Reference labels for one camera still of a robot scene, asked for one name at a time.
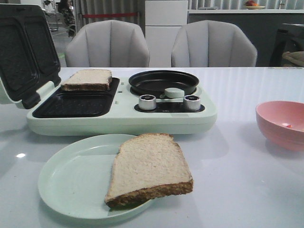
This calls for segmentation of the bread slice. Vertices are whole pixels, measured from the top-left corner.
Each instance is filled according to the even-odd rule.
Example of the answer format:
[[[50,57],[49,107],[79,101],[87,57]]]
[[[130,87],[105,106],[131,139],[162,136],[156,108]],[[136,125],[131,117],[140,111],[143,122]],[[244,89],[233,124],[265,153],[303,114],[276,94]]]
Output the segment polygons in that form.
[[[145,133],[119,147],[105,203],[111,208],[193,191],[194,180],[180,146],[167,133]]]
[[[64,91],[107,91],[112,72],[106,69],[85,69],[74,73],[61,85]]]

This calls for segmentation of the pink bowl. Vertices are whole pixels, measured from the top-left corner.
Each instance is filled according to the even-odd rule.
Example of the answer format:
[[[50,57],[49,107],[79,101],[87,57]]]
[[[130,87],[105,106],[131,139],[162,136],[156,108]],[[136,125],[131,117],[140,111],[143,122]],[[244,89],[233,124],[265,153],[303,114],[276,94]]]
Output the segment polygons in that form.
[[[256,107],[261,133],[271,142],[291,151],[304,150],[304,104],[269,101]]]

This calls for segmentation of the breakfast maker hinged lid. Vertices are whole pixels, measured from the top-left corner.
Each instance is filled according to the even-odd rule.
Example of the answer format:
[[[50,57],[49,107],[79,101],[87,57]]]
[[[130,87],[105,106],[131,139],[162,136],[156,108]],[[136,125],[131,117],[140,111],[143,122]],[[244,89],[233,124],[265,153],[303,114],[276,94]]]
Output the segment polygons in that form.
[[[38,90],[60,84],[60,61],[42,8],[0,6],[0,102],[30,109],[41,100]]]

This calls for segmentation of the mint green breakfast maker base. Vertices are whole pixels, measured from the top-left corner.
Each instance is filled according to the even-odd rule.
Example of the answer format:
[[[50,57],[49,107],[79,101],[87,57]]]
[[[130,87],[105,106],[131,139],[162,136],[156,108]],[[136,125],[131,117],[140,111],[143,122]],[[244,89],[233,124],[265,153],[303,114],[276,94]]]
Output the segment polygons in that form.
[[[186,110],[183,99],[157,99],[157,109],[140,111],[139,97],[131,92],[128,78],[114,78],[106,92],[51,90],[27,114],[29,128],[52,136],[123,133],[192,134],[209,130],[217,119],[217,108],[202,86],[197,111]]]

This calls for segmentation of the left silver control knob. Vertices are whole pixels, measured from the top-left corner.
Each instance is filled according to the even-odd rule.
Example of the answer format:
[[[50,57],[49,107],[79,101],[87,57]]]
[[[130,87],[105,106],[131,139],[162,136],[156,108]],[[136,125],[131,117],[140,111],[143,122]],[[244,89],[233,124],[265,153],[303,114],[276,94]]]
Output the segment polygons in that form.
[[[156,97],[154,95],[141,95],[138,102],[139,109],[151,111],[156,108]]]

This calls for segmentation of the silver control knob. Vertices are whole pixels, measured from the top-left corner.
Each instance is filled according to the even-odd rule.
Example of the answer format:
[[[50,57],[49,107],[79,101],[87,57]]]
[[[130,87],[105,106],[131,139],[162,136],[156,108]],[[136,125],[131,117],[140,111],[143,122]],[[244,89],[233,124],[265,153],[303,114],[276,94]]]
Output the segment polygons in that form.
[[[188,111],[197,111],[200,109],[200,97],[196,95],[186,95],[183,98],[183,107]]]
[[[151,111],[156,108],[156,97],[154,95],[141,95],[138,102],[139,109]]]

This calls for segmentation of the black round frying pan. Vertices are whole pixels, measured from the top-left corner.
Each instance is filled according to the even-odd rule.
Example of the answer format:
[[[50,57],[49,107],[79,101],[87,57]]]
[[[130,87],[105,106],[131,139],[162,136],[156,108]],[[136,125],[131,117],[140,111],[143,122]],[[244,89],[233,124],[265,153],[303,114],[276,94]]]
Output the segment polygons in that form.
[[[154,95],[160,98],[166,88],[178,88],[190,95],[196,91],[199,79],[186,72],[175,70],[151,70],[129,78],[131,91],[136,95]]]

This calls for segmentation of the right silver control knob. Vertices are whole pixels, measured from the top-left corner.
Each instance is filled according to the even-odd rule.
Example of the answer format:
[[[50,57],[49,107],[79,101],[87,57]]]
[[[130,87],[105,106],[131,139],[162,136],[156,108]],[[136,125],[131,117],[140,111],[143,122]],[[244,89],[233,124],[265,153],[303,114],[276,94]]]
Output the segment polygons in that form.
[[[200,109],[200,97],[196,95],[186,95],[183,98],[183,107],[188,111],[197,111]]]

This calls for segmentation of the left grey upholstered chair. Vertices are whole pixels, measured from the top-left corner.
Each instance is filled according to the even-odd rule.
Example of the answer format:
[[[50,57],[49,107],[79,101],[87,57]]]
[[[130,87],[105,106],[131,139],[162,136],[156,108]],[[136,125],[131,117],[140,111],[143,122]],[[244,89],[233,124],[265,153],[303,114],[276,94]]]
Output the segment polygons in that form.
[[[83,26],[65,60],[67,67],[148,67],[150,52],[140,26],[105,20]]]

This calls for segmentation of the grey upholstered chair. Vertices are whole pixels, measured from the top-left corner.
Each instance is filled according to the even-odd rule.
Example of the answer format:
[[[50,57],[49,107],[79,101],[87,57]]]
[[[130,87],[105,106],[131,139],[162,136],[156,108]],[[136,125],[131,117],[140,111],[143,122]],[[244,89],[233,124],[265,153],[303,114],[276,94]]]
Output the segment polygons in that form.
[[[105,20],[83,26],[65,60],[67,67],[148,67],[150,52],[140,26]]]
[[[172,67],[255,67],[257,49],[236,25],[202,20],[182,26],[172,52]]]

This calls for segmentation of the right grey upholstered chair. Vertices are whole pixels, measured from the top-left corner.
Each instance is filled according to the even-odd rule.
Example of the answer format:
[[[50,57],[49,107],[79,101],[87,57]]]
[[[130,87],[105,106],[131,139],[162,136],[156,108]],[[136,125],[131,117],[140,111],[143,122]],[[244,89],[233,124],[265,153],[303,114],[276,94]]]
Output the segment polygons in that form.
[[[172,67],[255,67],[257,49],[236,25],[202,20],[182,26],[172,52]]]

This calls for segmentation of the seated person in background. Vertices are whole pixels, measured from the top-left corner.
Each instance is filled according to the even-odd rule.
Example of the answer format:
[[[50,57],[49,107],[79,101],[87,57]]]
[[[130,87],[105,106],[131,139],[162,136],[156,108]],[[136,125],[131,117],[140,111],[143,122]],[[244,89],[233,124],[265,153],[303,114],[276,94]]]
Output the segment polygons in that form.
[[[61,0],[58,5],[58,12],[62,14],[64,24],[67,27],[67,32],[69,37],[74,37],[76,35],[76,23],[74,15],[70,9],[68,0]]]

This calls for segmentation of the grey counter with white top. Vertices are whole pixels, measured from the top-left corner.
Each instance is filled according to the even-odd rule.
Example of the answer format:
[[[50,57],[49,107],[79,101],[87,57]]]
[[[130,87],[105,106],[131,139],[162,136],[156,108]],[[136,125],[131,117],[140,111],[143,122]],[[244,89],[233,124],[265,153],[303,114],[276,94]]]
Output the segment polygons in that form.
[[[268,67],[277,30],[284,23],[304,24],[304,11],[302,9],[189,10],[189,23],[201,20],[223,21],[237,25],[258,51],[256,65]]]

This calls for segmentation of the beige cushion at right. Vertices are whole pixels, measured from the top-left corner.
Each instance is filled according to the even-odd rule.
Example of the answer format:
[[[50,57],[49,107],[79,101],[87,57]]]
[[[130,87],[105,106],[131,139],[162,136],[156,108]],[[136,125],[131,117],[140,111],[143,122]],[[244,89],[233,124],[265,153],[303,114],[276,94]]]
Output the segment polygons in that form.
[[[284,52],[282,58],[286,60],[283,64],[284,67],[304,67],[304,52]]]

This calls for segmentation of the dark appliance at right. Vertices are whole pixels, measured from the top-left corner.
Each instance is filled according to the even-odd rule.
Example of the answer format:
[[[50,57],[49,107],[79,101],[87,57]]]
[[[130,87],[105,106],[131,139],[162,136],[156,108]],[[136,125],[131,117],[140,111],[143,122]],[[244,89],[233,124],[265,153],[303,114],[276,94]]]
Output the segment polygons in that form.
[[[269,65],[271,67],[283,67],[286,60],[282,58],[282,54],[287,51],[304,51],[303,24],[284,23],[279,27]]]

